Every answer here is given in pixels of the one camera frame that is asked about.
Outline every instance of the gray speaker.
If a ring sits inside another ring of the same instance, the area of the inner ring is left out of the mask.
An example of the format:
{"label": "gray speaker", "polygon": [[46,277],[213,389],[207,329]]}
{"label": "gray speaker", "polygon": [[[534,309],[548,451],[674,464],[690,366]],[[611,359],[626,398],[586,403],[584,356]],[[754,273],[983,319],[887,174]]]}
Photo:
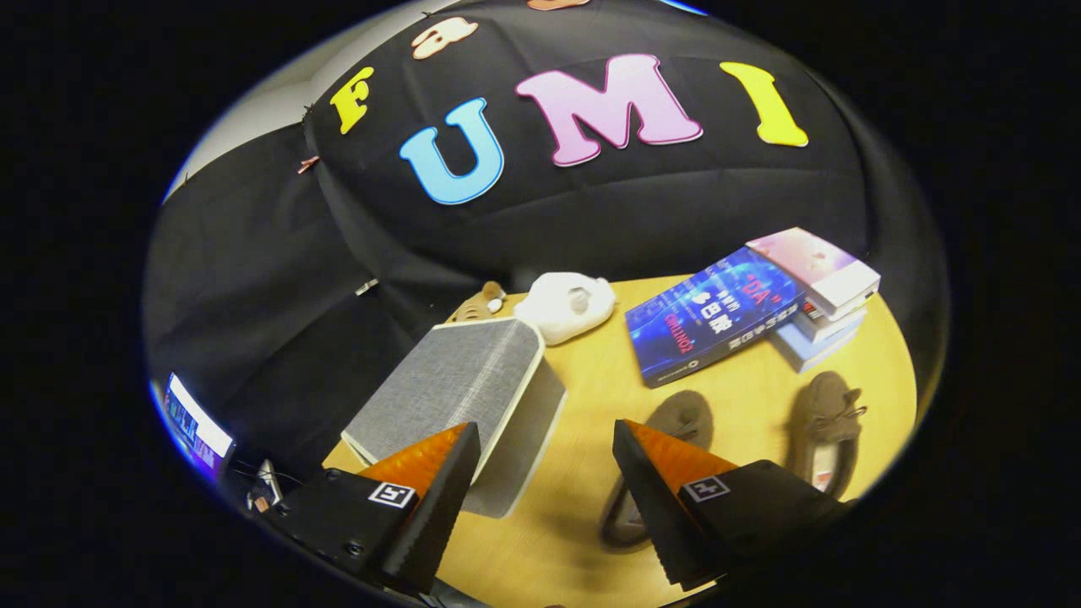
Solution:
{"label": "gray speaker", "polygon": [[510,515],[544,457],[566,388],[544,339],[516,318],[436,326],[364,404],[342,438],[375,463],[476,422],[481,454],[463,511]]}

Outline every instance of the black cloth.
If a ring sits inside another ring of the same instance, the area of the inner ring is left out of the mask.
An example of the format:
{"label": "black cloth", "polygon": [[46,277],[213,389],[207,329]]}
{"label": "black cloth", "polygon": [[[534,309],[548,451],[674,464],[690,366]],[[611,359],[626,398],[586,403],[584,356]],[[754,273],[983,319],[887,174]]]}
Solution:
{"label": "black cloth", "polygon": [[[802,226],[882,275],[924,405],[948,329],[942,247],[908,169],[841,94],[764,42],[650,0],[521,4],[459,2],[422,19],[346,70],[302,123],[229,151],[169,198],[144,300],[155,378],[176,371],[248,458],[312,471],[412,344],[484,280],[520,292],[552,270],[689,274]],[[414,60],[414,37],[450,16],[479,28]],[[704,135],[645,145],[632,113],[625,149],[586,128],[600,156],[556,167],[544,116],[515,87],[560,69],[603,89],[608,60],[622,53],[655,55]],[[722,61],[775,77],[806,148],[759,140],[756,109]],[[375,68],[368,114],[343,135],[330,98],[365,66]],[[473,153],[444,118],[479,96],[502,177],[467,203],[439,204],[399,148],[436,127],[448,167],[468,172]],[[353,295],[373,277],[376,288]]]}

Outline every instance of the letter u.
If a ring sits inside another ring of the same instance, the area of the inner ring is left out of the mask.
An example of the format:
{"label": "letter u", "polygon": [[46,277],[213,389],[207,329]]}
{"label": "letter u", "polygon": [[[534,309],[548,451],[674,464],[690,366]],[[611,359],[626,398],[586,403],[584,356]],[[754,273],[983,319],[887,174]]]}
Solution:
{"label": "letter u", "polygon": [[503,148],[482,114],[486,105],[483,97],[477,97],[446,115],[446,124],[462,129],[477,156],[477,166],[465,175],[454,175],[446,168],[436,147],[439,131],[435,127],[419,131],[402,144],[399,156],[413,166],[424,191],[440,204],[470,201],[486,193],[503,174]]}

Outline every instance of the pink letter m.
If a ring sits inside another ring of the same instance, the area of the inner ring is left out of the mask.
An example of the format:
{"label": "pink letter m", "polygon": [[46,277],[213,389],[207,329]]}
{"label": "pink letter m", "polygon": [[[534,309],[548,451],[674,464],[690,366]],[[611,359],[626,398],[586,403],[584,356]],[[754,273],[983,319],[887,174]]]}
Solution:
{"label": "pink letter m", "polygon": [[653,55],[616,55],[609,60],[603,92],[559,70],[528,78],[515,91],[540,106],[558,146],[551,159],[571,167],[601,154],[600,144],[587,140],[575,119],[620,149],[630,141],[631,106],[642,120],[642,143],[662,146],[702,136],[702,125],[688,118],[660,77],[659,65]]}

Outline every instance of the round table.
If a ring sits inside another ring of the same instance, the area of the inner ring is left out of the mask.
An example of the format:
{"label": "round table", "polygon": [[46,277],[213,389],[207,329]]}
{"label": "round table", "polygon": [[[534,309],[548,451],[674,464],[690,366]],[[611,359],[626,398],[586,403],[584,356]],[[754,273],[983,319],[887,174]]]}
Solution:
{"label": "round table", "polygon": [[[669,395],[700,393],[713,413],[710,451],[743,465],[760,459],[784,464],[787,422],[799,389],[833,370],[863,388],[859,454],[842,500],[859,497],[900,451],[916,420],[916,379],[908,348],[878,294],[856,336],[818,366],[796,373],[766,339],[743,352],[658,388],[639,374],[624,312],[688,278],[660,277],[612,283],[618,299],[600,327],[546,349],[568,389],[555,434],[512,514],[491,519],[461,513],[438,577],[496,607],[542,608],[660,606],[683,592],[665,579],[652,545],[630,554],[599,541],[603,510],[619,477],[612,457],[617,419],[644,422]],[[510,316],[525,294],[512,294],[497,317]],[[342,442],[323,463],[364,467]]]}

